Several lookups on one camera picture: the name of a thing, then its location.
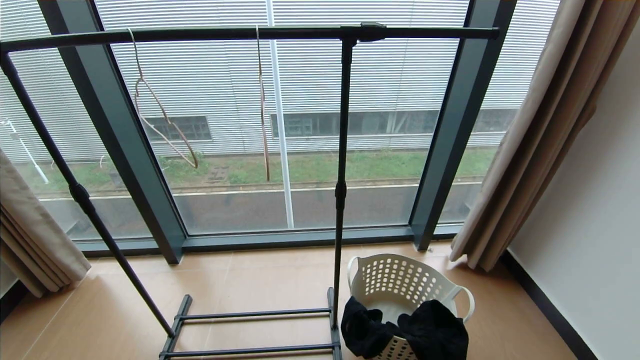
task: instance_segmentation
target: white plastic basket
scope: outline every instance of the white plastic basket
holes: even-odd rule
[[[351,280],[351,266],[358,260],[358,271]],[[456,285],[434,268],[414,259],[395,254],[378,254],[368,258],[355,257],[349,261],[347,276],[351,296],[367,309],[382,310],[382,322],[397,324],[400,314],[412,314],[423,302],[437,299],[454,315],[453,300],[461,290],[469,296],[469,312],[463,322],[474,313],[476,303],[469,289]],[[416,360],[409,343],[394,336],[374,359]]]

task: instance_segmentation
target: basket handle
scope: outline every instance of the basket handle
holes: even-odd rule
[[[474,296],[473,296],[473,294],[471,294],[471,291],[469,291],[469,289],[467,289],[464,286],[457,285],[456,288],[453,289],[453,291],[451,292],[451,295],[447,296],[447,298],[450,298],[451,301],[453,301],[453,299],[456,296],[458,296],[458,294],[460,293],[461,290],[464,290],[467,293],[467,296],[469,297],[469,312],[462,319],[462,323],[466,323],[467,320],[469,320],[471,315],[473,315],[474,311],[476,310],[476,301],[474,300]]]
[[[351,258],[351,260],[349,260],[349,264],[347,265],[347,284],[349,284],[349,292],[351,293],[351,265],[353,265],[353,261],[357,259],[358,260],[358,265],[360,264],[360,258],[358,256],[354,256],[353,258]]]

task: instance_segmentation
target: garment rack base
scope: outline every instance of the garment rack base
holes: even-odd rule
[[[160,360],[173,359],[176,357],[197,357],[197,356],[241,356],[241,355],[254,355],[254,354],[272,354],[272,353],[286,353],[286,352],[306,352],[313,351],[318,353],[322,350],[331,352],[333,354],[333,360],[342,360],[342,352],[340,349],[340,332],[337,324],[333,322],[333,288],[327,290],[328,307],[320,307],[316,309],[296,309],[296,310],[279,310],[279,311],[254,311],[250,313],[226,313],[226,314],[202,314],[202,315],[189,315],[189,308],[193,302],[191,295],[185,295],[178,308],[178,313],[173,319],[172,329],[175,333],[174,336],[167,336],[164,343],[162,352],[160,353]],[[197,350],[197,351],[180,351],[174,352],[175,345],[178,342],[180,332],[185,325],[189,325],[189,320],[206,320],[206,319],[234,319],[244,318],[245,320],[251,320],[250,318],[258,318],[260,316],[282,316],[282,315],[308,315],[308,314],[322,314],[326,313],[329,316],[329,330],[331,331],[331,343],[327,344],[314,344],[314,345],[293,345],[286,347],[259,347],[259,348],[234,348],[226,350]]]

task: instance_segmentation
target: curtain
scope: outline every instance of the curtain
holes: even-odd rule
[[[0,150],[0,257],[36,297],[81,280],[91,265]]]
[[[470,268],[493,268],[594,114],[639,13],[640,0],[561,1],[527,97],[454,238],[452,261],[466,254]]]

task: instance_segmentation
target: clothes rack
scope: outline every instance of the clothes rack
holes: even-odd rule
[[[133,30],[137,42],[158,42],[158,41],[187,41],[187,40],[255,40],[256,28],[161,28],[161,29],[138,29]],[[161,360],[174,357],[196,357],[196,356],[230,356],[241,354],[267,354],[277,352],[298,352],[306,350],[331,350],[334,360],[342,359],[340,352],[340,334],[338,326],[338,295],[340,283],[340,257],[342,254],[342,228],[344,219],[344,206],[346,201],[346,156],[347,156],[347,134],[349,118],[349,85],[351,77],[351,62],[353,59],[353,48],[359,42],[374,42],[385,38],[478,38],[495,39],[500,34],[498,28],[387,28],[375,22],[362,23],[359,26],[316,26],[305,28],[292,27],[259,27],[260,38],[265,40],[276,39],[334,39],[342,42],[342,80],[340,89],[340,133],[339,133],[339,153],[338,153],[338,179],[335,187],[335,263],[333,275],[333,287],[327,291],[327,307],[317,309],[295,309],[283,311],[257,311],[249,313],[227,313],[227,314],[203,314],[189,315],[189,307],[193,301],[190,295],[185,295],[174,318],[173,325],[169,325],[162,316],[154,301],[142,285],[138,276],[131,268],[122,251],[118,248],[115,240],[107,230],[104,222],[98,216],[93,206],[89,193],[78,183],[77,179],[69,169],[58,150],[44,122],[27,94],[22,81],[14,67],[9,54],[14,51],[25,51],[35,49],[45,49],[51,47],[64,47],[76,45],[96,45],[115,44],[131,42],[131,34],[128,30],[121,31],[98,31],[94,33],[74,33],[66,35],[51,35],[38,38],[27,38],[23,40],[11,40],[0,42],[1,67],[6,74],[11,86],[24,107],[27,116],[33,123],[43,144],[49,151],[55,164],[69,185],[69,192],[73,199],[80,205],[93,226],[104,240],[118,264],[122,267],[129,280],[146,302],[147,306],[167,333],[167,339],[163,349],[159,354]],[[262,347],[262,348],[240,348],[226,350],[202,350],[202,351],[174,351],[176,342],[183,326],[190,320],[220,319],[220,318],[247,318],[259,316],[278,315],[302,315],[326,313],[330,318],[331,343],[317,345],[292,345],[284,347]]]

